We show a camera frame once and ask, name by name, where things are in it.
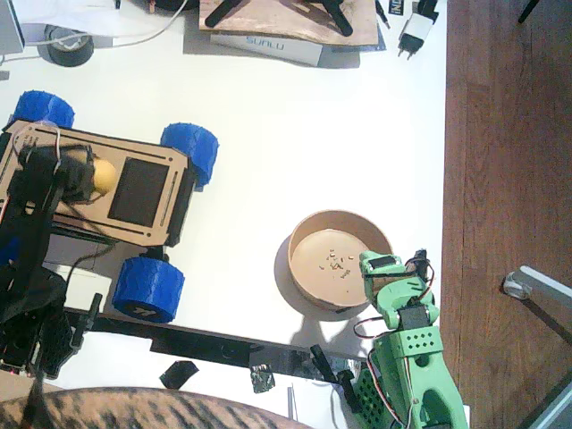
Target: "power adapter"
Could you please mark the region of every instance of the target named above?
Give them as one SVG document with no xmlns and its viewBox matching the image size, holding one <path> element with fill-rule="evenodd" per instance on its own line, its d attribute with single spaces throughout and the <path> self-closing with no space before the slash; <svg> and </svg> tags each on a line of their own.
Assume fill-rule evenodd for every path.
<svg viewBox="0 0 572 429">
<path fill-rule="evenodd" d="M 437 21 L 439 13 L 435 11 L 437 0 L 421 0 L 418 4 L 413 3 L 411 18 L 405 23 L 400 35 L 398 49 L 401 55 L 403 51 L 409 52 L 408 59 L 423 46 L 431 27 Z"/>
</svg>

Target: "white cable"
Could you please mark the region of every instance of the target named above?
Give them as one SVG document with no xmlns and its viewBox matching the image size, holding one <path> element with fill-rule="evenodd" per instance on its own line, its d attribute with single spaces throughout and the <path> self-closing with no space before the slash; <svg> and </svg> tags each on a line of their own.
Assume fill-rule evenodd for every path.
<svg viewBox="0 0 572 429">
<path fill-rule="evenodd" d="M 114 45 L 114 46 L 108 46 L 105 49 L 111 49 L 114 47 L 122 47 L 122 46 L 133 46 L 133 45 L 138 45 L 139 43 L 144 43 L 144 42 L 148 42 L 149 40 L 152 40 L 153 38 L 156 38 L 157 36 L 163 34 L 165 31 L 167 31 L 167 29 L 169 29 L 169 27 L 171 27 L 172 23 L 177 19 L 177 17 L 181 14 L 183 8 L 187 5 L 187 3 L 189 2 L 189 0 L 184 0 L 181 4 L 181 7 L 177 10 L 177 12 L 175 12 L 175 14 L 171 17 L 171 19 L 167 22 L 167 24 L 162 27 L 159 30 L 154 30 L 154 31 L 150 31 L 147 33 L 139 33 L 139 34 L 122 34 L 120 36 L 116 36 L 114 38 L 143 38 L 141 40 L 136 40 L 134 42 L 128 42 L 128 43 L 124 43 L 122 45 Z M 26 46 L 43 46 L 43 45 L 52 45 L 53 43 L 57 43 L 57 42 L 64 42 L 65 40 L 69 40 L 71 38 L 82 38 L 83 36 L 98 36 L 97 34 L 93 34 L 93 33 L 76 33 L 76 34 L 71 34 L 70 36 L 65 36 L 64 38 L 55 38 L 54 40 L 44 40 L 41 42 L 32 42 L 32 43 L 27 43 Z"/>
<path fill-rule="evenodd" d="M 33 130 L 36 125 L 43 125 L 47 128 L 51 128 L 52 130 L 55 130 L 55 133 L 56 133 L 56 136 L 55 136 L 55 156 L 57 157 L 57 162 L 59 164 L 61 159 L 62 159 L 62 153 L 60 150 L 60 138 L 61 138 L 60 128 L 57 125 L 55 125 L 54 123 L 51 123 L 48 121 L 36 121 L 33 123 L 26 123 L 23 127 L 19 128 L 16 132 L 14 132 L 14 134 L 10 138 L 10 142 L 12 144 L 12 151 L 14 152 L 14 154 L 16 154 L 16 157 L 20 156 L 20 150 L 18 150 L 16 148 L 16 140 L 18 139 L 20 134 L 22 134 L 26 129 Z"/>
<path fill-rule="evenodd" d="M 407 357 L 404 357 L 403 360 L 405 361 L 405 374 L 408 378 L 408 387 L 409 387 L 409 395 L 411 396 L 411 403 L 409 404 L 409 412 L 408 412 L 408 425 L 405 429 L 409 429 L 411 426 L 411 413 L 413 412 L 413 385 L 411 383 L 411 369 L 409 368 L 409 360 Z"/>
</svg>

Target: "white paper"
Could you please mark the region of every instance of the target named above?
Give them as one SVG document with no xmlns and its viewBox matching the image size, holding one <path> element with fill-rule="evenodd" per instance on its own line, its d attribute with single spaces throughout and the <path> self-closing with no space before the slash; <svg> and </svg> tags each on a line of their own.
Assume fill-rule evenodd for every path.
<svg viewBox="0 0 572 429">
<path fill-rule="evenodd" d="M 118 37 L 148 33 L 154 27 L 128 19 L 115 9 L 114 0 L 13 0 L 23 28 L 31 24 L 51 24 L 97 36 Z M 33 37 L 28 42 L 38 41 Z"/>
</svg>

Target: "wooden floor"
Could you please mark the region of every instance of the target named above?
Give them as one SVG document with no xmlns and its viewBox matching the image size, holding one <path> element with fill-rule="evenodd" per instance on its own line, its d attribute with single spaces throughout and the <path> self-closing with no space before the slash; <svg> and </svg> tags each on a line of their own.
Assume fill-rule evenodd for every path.
<svg viewBox="0 0 572 429">
<path fill-rule="evenodd" d="M 572 285 L 572 2 L 449 0 L 446 358 L 472 428 L 516 428 L 572 369 L 572 311 L 500 292 L 530 265 Z"/>
</svg>

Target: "yellow ball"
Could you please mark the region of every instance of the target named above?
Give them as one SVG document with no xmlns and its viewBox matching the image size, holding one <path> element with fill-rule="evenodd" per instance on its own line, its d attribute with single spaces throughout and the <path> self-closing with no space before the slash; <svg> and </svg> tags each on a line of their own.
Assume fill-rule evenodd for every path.
<svg viewBox="0 0 572 429">
<path fill-rule="evenodd" d="M 109 161 L 101 158 L 94 159 L 93 166 L 93 185 L 97 192 L 101 195 L 105 195 L 114 188 L 117 182 L 115 167 L 113 167 Z"/>
</svg>

